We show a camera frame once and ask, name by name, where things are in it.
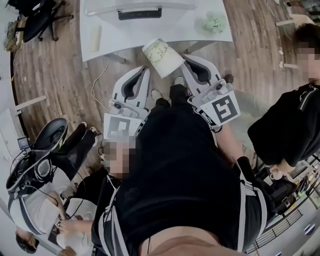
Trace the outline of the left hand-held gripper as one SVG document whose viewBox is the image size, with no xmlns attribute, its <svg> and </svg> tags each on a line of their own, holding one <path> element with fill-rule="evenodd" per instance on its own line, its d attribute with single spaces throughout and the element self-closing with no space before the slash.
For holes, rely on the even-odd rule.
<svg viewBox="0 0 320 256">
<path fill-rule="evenodd" d="M 109 141 L 115 141 L 120 137 L 131 139 L 140 133 L 150 113 L 144 108 L 149 86 L 150 69 L 147 66 L 130 70 L 115 83 L 113 99 L 109 101 L 109 112 L 104 114 L 104 139 Z"/>
</svg>

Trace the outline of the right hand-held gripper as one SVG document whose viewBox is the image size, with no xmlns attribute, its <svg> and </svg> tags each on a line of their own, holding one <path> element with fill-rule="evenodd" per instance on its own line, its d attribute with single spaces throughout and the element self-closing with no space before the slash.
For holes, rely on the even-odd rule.
<svg viewBox="0 0 320 256">
<path fill-rule="evenodd" d="M 187 102 L 210 127 L 222 127 L 241 115 L 235 92 L 216 66 L 199 56 L 184 54 L 181 66 L 185 82 L 193 94 Z"/>
</svg>

